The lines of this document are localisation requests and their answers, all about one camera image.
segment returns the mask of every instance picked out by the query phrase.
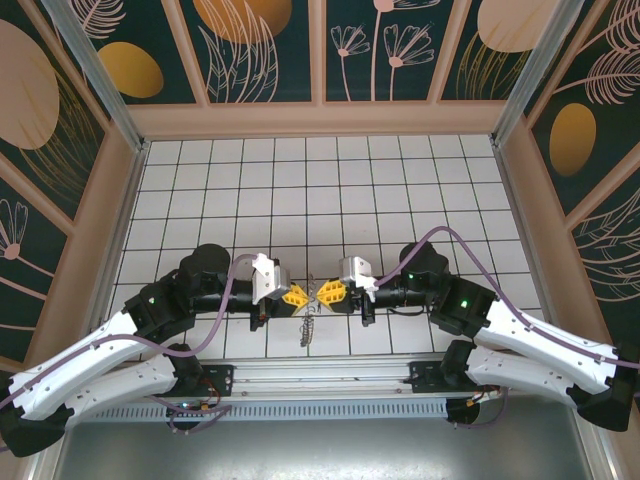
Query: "yellow ellipse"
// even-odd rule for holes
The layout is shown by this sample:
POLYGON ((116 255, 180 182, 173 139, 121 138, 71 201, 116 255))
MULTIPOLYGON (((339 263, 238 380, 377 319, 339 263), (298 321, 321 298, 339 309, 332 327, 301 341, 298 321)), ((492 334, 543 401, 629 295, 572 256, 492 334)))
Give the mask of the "yellow ellipse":
POLYGON ((251 9, 258 27, 260 18, 269 26, 272 36, 278 35, 291 18, 291 0, 194 0, 198 15, 213 33, 232 43, 251 43, 264 40, 262 31, 251 29, 251 9))
POLYGON ((162 90, 162 70, 140 47, 113 42, 102 47, 98 55, 119 92, 130 97, 149 98, 162 90))
POLYGON ((584 105, 566 105, 553 122, 549 154, 551 165, 560 175, 569 177, 589 160, 596 142, 596 119, 584 105))

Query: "white tile floor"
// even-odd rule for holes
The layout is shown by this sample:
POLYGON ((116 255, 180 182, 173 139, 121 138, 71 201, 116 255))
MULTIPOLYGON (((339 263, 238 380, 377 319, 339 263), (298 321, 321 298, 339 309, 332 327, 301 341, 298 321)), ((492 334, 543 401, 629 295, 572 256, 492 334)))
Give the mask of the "white tile floor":
MULTIPOLYGON (((359 255, 388 272, 408 243, 449 225, 496 274, 521 308, 542 318, 500 173, 484 135, 362 136, 154 142, 145 167, 111 313, 144 284, 177 267, 198 244, 232 256, 280 258, 292 278, 319 287, 338 260, 359 255)), ((486 280, 448 234, 434 238, 450 268, 486 280)), ((241 275, 249 278, 249 265, 241 275)), ((180 335, 192 346, 214 314, 180 335)), ((426 315, 323 312, 313 342, 300 347, 301 318, 272 319, 258 332, 231 315, 202 359, 393 354, 445 351, 451 335, 426 315)))

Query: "small object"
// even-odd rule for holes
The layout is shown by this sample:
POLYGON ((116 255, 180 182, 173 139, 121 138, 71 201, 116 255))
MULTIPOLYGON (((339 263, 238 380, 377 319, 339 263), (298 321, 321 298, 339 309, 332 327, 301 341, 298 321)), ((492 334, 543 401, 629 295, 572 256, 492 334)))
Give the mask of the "small object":
POLYGON ((291 290, 282 297, 282 300, 285 303, 296 307, 296 310, 291 314, 291 316, 296 315, 302 308, 309 304, 309 297, 304 290, 302 290, 300 285, 295 283, 291 285, 291 290))
POLYGON ((342 302, 346 297, 347 287, 340 280, 327 280, 324 285, 320 287, 318 293, 316 293, 318 302, 332 312, 334 311, 333 307, 342 302))

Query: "flower illustration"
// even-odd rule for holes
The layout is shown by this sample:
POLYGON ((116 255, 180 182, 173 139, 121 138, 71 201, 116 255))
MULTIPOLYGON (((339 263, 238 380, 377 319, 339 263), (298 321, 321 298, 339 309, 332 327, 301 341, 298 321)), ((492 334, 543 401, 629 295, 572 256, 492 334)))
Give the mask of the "flower illustration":
POLYGON ((349 85, 347 84, 347 74, 344 66, 345 57, 351 55, 360 55, 371 49, 371 44, 365 42, 367 36, 362 31, 362 25, 359 27, 346 27, 344 32, 341 27, 333 27, 331 29, 331 38, 333 44, 340 55, 340 63, 342 64, 342 81, 344 83, 344 91, 347 94, 347 100, 351 101, 349 93, 349 85))
MULTIPOLYGON (((53 278, 53 273, 34 265, 20 256, 20 245, 27 228, 28 218, 29 209, 22 203, 16 202, 16 206, 12 211, 7 199, 3 198, 0 200, 0 259, 9 261, 18 260, 28 267, 53 278)), ((0 277, 0 283, 41 300, 46 298, 46 295, 18 285, 4 277, 0 277)))
POLYGON ((417 10, 419 8, 433 7, 439 3, 440 0, 373 0, 373 6, 378 11, 378 14, 376 15, 376 26, 373 32, 373 54, 371 56, 372 102, 376 100, 376 54, 378 50, 378 32, 380 31, 380 19, 382 14, 392 12, 394 10, 417 10))
POLYGON ((440 0, 373 0, 376 10, 382 13, 393 10, 417 10, 418 8, 433 7, 440 3, 440 0))
POLYGON ((20 256, 20 243, 27 228, 29 209, 16 202, 14 212, 7 199, 0 200, 0 257, 15 260, 20 256))
POLYGON ((384 46, 387 49, 389 65, 391 65, 389 100, 393 100, 396 68, 419 65, 433 60, 434 50, 427 48, 431 44, 429 28, 429 26, 418 28, 410 25, 403 30, 400 37, 398 37, 398 25, 384 29, 384 46))

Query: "orange circle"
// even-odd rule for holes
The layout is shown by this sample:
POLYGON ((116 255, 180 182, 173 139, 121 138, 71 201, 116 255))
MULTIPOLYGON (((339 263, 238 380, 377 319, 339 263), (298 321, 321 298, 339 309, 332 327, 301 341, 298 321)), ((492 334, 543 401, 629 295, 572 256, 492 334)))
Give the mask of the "orange circle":
POLYGON ((194 0, 193 4, 213 33, 229 42, 243 44, 265 40, 261 18, 271 35, 278 35, 289 23, 292 10, 291 0, 194 0))

